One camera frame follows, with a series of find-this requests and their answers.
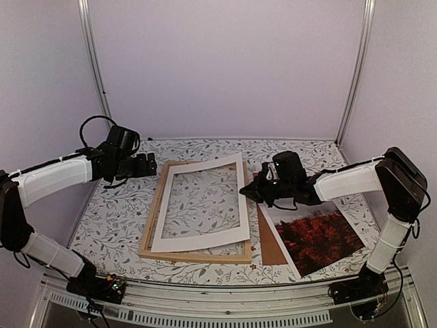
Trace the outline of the clear acrylic glazing sheet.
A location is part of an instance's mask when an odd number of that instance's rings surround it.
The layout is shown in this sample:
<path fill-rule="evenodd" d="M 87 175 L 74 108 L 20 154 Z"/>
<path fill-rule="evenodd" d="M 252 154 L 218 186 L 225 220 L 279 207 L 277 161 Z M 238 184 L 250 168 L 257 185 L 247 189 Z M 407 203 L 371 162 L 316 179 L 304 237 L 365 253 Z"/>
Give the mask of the clear acrylic glazing sheet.
<path fill-rule="evenodd" d="M 236 166 L 174 174 L 162 238 L 187 238 L 240 226 Z"/>

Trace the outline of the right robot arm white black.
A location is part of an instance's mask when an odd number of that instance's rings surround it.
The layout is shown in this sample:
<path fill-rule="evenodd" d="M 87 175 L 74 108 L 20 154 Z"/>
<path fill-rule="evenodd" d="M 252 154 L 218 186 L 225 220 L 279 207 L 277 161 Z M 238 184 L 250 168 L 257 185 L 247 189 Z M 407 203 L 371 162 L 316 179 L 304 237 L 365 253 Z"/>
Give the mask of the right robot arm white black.
<path fill-rule="evenodd" d="M 417 166 L 397 147 L 382 156 L 339 169 L 324 169 L 308 176 L 297 153 L 285 151 L 262 163 L 253 182 L 239 190 L 258 204 L 274 206 L 275 200 L 291 198 L 298 204 L 320 205 L 336 198 L 383 192 L 388 220 L 375 247 L 363 265 L 353 292 L 367 298 L 380 285 L 383 274 L 408 237 L 420 212 L 429 206 L 427 180 Z"/>

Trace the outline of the white mat board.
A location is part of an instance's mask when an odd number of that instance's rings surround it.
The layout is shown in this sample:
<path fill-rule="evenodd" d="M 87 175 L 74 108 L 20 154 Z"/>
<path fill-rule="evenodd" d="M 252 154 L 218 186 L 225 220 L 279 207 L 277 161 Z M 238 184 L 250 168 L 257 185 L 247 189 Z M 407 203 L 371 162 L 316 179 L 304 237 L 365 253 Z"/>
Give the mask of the white mat board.
<path fill-rule="evenodd" d="M 225 165 L 232 165 L 232 164 L 236 166 L 236 173 L 237 173 L 238 212 L 239 212 L 240 226 L 237 228 L 232 228 L 229 230 L 215 232 L 211 234 L 204 234 L 201 236 L 163 239 L 162 238 L 163 226 L 165 223 L 165 217 L 167 212 L 167 205 L 169 201 L 173 175 L 186 173 L 186 172 L 195 172 L 199 170 L 207 170 L 207 169 L 212 169 L 212 168 L 221 167 Z M 249 232 L 249 218 L 248 218 L 248 210 L 246 205 L 246 198 L 245 196 L 239 194 L 240 188 L 242 188 L 245 183 L 245 178 L 244 178 L 245 173 L 246 170 L 243 165 L 241 154 L 233 154 L 231 156 L 226 156 L 221 159 L 216 159 L 213 161 L 198 162 L 188 165 L 179 165 L 179 166 L 170 167 L 169 175 L 167 176 L 167 180 L 165 182 L 163 198 L 160 204 L 158 221 L 156 223 L 156 230 L 151 246 L 151 251 L 153 253 L 195 251 L 198 249 L 213 248 L 213 247 L 249 240 L 250 232 Z"/>

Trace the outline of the red forest landscape photo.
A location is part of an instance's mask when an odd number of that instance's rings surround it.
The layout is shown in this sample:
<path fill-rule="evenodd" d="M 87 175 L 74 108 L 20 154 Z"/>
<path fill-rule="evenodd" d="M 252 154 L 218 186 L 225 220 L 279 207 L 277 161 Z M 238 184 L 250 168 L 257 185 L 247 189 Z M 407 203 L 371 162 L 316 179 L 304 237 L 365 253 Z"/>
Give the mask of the red forest landscape photo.
<path fill-rule="evenodd" d="M 334 202 L 287 210 L 291 205 L 291 199 L 284 199 L 258 208 L 297 279 L 364 248 L 365 241 Z"/>

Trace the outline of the light wooden picture frame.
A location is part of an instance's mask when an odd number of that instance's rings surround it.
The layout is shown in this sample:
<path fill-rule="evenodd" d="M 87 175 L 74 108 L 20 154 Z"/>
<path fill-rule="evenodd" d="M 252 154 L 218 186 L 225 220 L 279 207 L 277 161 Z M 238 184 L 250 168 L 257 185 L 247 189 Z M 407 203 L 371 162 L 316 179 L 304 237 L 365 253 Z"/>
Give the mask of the light wooden picture frame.
<path fill-rule="evenodd" d="M 154 195 L 152 205 L 150 207 L 149 215 L 147 217 L 146 225 L 143 231 L 141 244 L 138 255 L 140 258 L 147 258 L 150 260 L 162 260 L 168 262 L 187 262 L 197 264 L 250 264 L 252 259 L 251 240 L 242 242 L 242 254 L 239 255 L 225 255 L 225 254 L 201 254 L 190 252 L 164 252 L 152 253 L 151 243 L 153 240 L 153 233 L 155 223 L 158 218 L 160 204 L 163 198 L 165 182 L 169 175 L 169 168 L 179 165 L 193 164 L 188 161 L 166 161 L 161 172 L 158 186 Z"/>

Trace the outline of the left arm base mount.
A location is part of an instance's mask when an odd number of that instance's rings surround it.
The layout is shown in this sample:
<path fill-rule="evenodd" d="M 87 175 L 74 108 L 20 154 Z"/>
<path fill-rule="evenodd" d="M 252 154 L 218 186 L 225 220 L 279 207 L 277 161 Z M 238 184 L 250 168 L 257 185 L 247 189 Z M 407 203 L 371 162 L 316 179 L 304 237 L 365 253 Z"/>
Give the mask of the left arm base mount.
<path fill-rule="evenodd" d="M 66 290 L 72 294 L 100 301 L 121 304 L 126 291 L 126 280 L 116 274 L 96 275 L 96 267 L 85 263 L 77 277 L 71 277 Z"/>

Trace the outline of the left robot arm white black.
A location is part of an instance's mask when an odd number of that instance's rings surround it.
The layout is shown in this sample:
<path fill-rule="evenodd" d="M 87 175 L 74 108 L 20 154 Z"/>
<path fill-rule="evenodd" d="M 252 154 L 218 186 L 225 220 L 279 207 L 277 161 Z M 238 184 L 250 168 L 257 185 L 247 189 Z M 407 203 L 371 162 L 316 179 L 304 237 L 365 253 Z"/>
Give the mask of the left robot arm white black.
<path fill-rule="evenodd" d="M 123 182 L 156 175 L 152 153 L 113 158 L 101 150 L 80 150 L 28 172 L 1 172 L 1 246 L 75 277 L 88 297 L 102 289 L 85 270 L 85 260 L 66 240 L 85 203 L 85 194 L 100 179 Z"/>

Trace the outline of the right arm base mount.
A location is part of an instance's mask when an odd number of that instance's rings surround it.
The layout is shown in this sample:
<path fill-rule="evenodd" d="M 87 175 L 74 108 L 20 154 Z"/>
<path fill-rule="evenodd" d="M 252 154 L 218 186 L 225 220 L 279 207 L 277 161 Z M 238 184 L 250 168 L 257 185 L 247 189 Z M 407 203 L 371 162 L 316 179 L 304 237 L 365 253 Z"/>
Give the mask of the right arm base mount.
<path fill-rule="evenodd" d="M 328 288 L 328 296 L 331 297 L 335 305 L 360 301 L 378 295 L 385 295 L 389 291 L 383 273 L 375 273 L 368 269 L 366 265 L 360 270 L 358 277 L 343 282 L 335 282 Z M 382 303 L 373 301 L 352 306 L 353 315 L 361 320 L 374 319 Z"/>

